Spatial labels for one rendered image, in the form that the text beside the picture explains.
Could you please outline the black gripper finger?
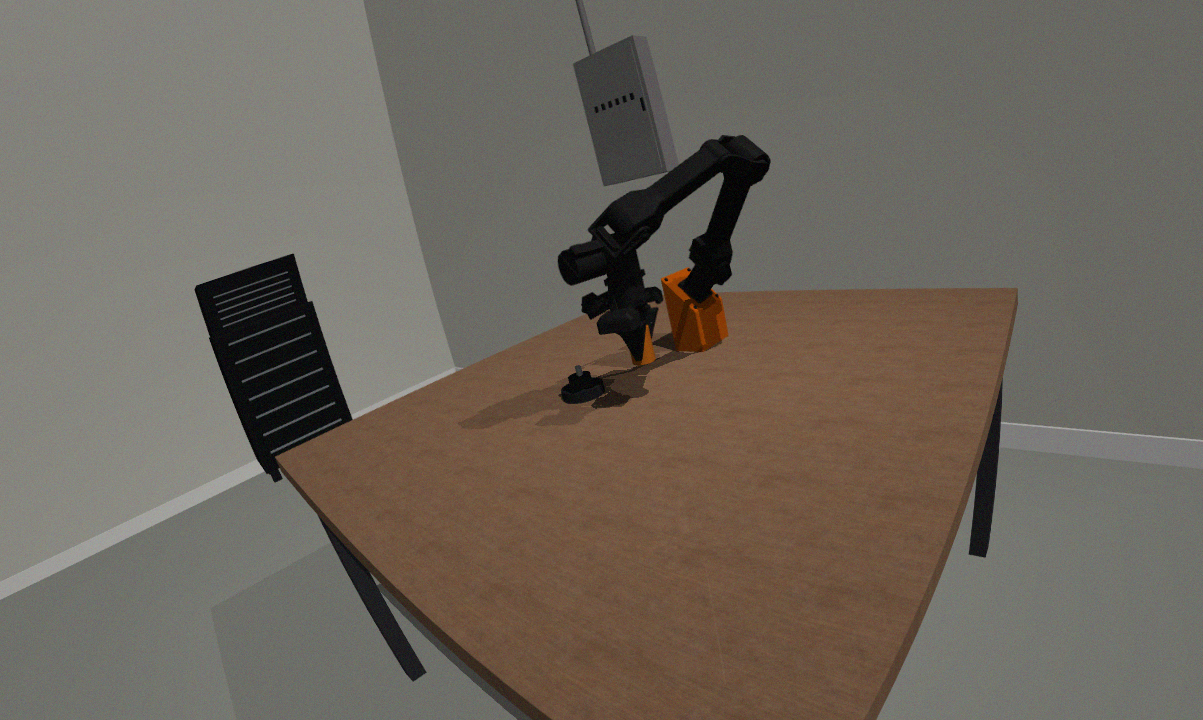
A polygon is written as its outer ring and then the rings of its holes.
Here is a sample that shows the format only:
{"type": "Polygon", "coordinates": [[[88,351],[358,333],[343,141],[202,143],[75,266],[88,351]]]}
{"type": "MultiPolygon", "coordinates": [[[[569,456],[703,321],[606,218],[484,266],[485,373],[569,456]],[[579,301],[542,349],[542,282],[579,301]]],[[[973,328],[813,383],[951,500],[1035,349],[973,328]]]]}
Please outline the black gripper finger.
{"type": "Polygon", "coordinates": [[[642,361],[642,352],[645,352],[646,325],[647,320],[645,320],[645,322],[641,322],[641,325],[639,325],[636,331],[616,333],[620,334],[621,340],[624,340],[624,343],[627,343],[627,347],[630,350],[630,355],[633,355],[634,359],[636,361],[642,361]]]}
{"type": "Polygon", "coordinates": [[[647,320],[647,325],[650,325],[651,340],[653,337],[653,327],[657,319],[657,313],[659,313],[659,307],[651,307],[650,311],[639,313],[639,316],[641,316],[641,322],[645,322],[645,320],[647,320]]]}

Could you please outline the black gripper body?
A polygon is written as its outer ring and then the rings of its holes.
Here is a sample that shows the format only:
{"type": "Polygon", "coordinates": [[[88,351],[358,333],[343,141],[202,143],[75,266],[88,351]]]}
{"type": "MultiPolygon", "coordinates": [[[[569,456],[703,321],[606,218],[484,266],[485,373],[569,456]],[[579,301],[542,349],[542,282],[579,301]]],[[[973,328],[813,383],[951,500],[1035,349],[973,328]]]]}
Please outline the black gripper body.
{"type": "Polygon", "coordinates": [[[618,309],[604,313],[598,319],[598,334],[611,334],[627,331],[636,331],[641,325],[639,313],[647,313],[651,309],[648,302],[660,304],[662,292],[657,287],[645,288],[642,275],[645,269],[639,269],[639,264],[624,272],[606,273],[605,287],[614,288],[614,294],[618,309]]]}

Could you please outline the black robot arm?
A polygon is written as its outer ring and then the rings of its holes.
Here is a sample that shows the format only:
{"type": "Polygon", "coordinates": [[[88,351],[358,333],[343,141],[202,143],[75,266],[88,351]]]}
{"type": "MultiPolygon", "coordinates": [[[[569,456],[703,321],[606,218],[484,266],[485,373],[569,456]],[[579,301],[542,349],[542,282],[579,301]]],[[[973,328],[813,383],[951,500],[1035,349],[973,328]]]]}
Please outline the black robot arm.
{"type": "MultiPolygon", "coordinates": [[[[557,256],[563,281],[573,286],[638,266],[636,249],[659,230],[662,218],[721,172],[724,182],[717,196],[715,213],[706,233],[692,240],[688,250],[694,266],[685,281],[678,282],[678,287],[691,299],[703,304],[703,301],[715,293],[711,291],[715,284],[730,279],[731,232],[737,218],[741,218],[749,188],[764,182],[770,163],[766,151],[758,149],[743,135],[723,135],[703,142],[700,151],[694,151],[678,167],[662,175],[660,182],[654,182],[646,190],[630,191],[608,206],[587,230],[592,240],[575,243],[557,256]],[[614,228],[615,233],[609,234],[605,225],[614,228]]],[[[583,294],[581,307],[589,320],[609,309],[618,309],[610,286],[604,293],[583,294]]]]}

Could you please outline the orange cylindrical knob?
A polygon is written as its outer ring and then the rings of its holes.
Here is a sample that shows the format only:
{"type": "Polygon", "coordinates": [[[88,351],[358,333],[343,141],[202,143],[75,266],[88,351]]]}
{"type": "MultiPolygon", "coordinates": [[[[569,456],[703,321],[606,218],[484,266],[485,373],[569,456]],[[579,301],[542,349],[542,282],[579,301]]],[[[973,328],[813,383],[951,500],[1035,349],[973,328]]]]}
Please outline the orange cylindrical knob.
{"type": "Polygon", "coordinates": [[[650,325],[646,325],[645,352],[642,352],[642,361],[634,359],[633,355],[630,355],[630,357],[632,357],[633,365],[650,364],[650,363],[653,363],[653,361],[656,359],[656,357],[653,355],[653,345],[652,345],[651,334],[650,334],[650,325]]]}

